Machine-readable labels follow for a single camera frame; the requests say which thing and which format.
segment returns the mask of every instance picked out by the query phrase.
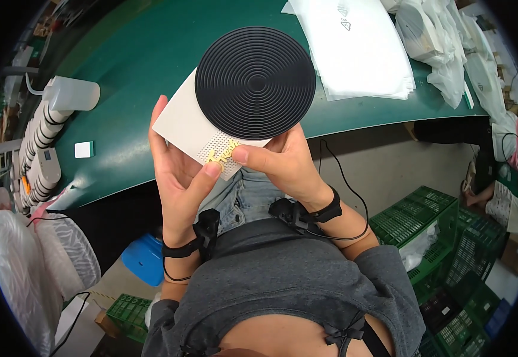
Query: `shoe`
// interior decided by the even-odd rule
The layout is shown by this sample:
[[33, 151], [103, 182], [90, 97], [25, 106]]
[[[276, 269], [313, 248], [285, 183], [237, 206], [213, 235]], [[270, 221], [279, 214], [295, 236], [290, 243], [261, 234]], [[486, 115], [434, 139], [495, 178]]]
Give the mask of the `shoe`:
[[412, 137], [412, 140], [414, 141], [419, 141], [416, 136], [414, 135], [414, 122], [404, 122], [402, 123], [404, 124], [404, 127], [406, 128], [406, 130], [408, 131], [408, 133], [410, 134], [410, 137]]
[[475, 178], [475, 162], [470, 161], [468, 165], [468, 172], [465, 174], [465, 180], [461, 182], [461, 191], [465, 192], [469, 189], [471, 189], [471, 183], [473, 182], [473, 179]]

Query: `green workbench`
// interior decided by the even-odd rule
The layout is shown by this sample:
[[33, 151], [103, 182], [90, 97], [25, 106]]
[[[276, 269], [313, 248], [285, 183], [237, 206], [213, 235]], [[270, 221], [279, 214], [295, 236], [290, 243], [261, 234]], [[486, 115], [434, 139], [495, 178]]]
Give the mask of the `green workbench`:
[[[55, 144], [63, 169], [58, 187], [77, 188], [75, 206], [154, 179], [146, 138], [152, 108], [160, 94], [172, 97], [207, 47], [222, 34], [242, 26], [270, 26], [308, 48], [297, 18], [280, 13], [285, 0], [155, 3], [148, 8], [141, 0], [121, 4], [82, 39], [57, 71], [97, 82], [101, 88], [96, 108], [73, 114]], [[318, 79], [313, 104], [301, 121], [306, 136], [486, 115], [475, 95], [473, 110], [465, 101], [453, 110], [439, 90], [427, 83], [431, 68], [416, 61], [411, 65], [417, 88], [406, 101], [364, 97], [327, 102]], [[74, 158], [74, 144], [90, 140], [96, 156]]]

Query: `black bow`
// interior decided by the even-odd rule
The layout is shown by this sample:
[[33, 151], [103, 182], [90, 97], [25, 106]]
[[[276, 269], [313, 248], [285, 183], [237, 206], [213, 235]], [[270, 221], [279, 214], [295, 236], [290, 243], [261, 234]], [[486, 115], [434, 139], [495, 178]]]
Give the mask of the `black bow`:
[[360, 331], [360, 329], [364, 327], [364, 316], [344, 330], [339, 330], [325, 323], [322, 324], [322, 326], [325, 328], [325, 332], [329, 334], [329, 336], [325, 337], [327, 346], [336, 344], [340, 349], [347, 338], [353, 338], [357, 340], [363, 339], [364, 332]]
[[186, 357], [206, 357], [213, 356], [214, 354], [221, 351], [219, 347], [207, 347], [205, 351], [197, 350], [190, 346], [180, 346], [180, 350], [184, 353]]

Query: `gold logo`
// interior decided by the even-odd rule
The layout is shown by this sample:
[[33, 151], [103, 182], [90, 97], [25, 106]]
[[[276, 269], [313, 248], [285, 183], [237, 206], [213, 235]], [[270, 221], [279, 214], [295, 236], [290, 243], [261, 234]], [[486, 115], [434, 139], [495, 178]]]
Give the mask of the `gold logo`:
[[239, 145], [241, 145], [239, 141], [229, 139], [227, 148], [225, 149], [225, 151], [223, 153], [221, 153], [220, 157], [216, 158], [216, 156], [215, 156], [216, 151], [211, 149], [211, 150], [209, 150], [209, 154], [207, 155], [207, 160], [205, 162], [206, 163], [211, 162], [211, 161], [217, 162], [221, 165], [221, 171], [223, 171], [224, 166], [223, 166], [223, 163], [221, 163], [221, 162], [223, 161], [223, 162], [227, 163], [227, 159], [229, 159], [231, 157], [231, 153], [233, 152], [233, 149]]

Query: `perforated grille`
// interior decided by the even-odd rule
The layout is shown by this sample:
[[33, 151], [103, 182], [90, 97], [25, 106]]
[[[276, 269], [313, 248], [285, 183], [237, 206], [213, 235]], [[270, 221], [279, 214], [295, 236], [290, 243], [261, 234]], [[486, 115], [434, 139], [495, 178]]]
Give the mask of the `perforated grille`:
[[[222, 131], [216, 132], [212, 138], [209, 139], [207, 144], [199, 151], [197, 154], [198, 159], [202, 162], [206, 162], [210, 150], [215, 150], [214, 156], [219, 158], [220, 155], [229, 147], [229, 139], [237, 140]], [[227, 162], [222, 161], [221, 163], [224, 167], [224, 170], [221, 173], [221, 178], [224, 180], [231, 178], [231, 176], [241, 168], [241, 165], [235, 162], [232, 158], [228, 158]]]

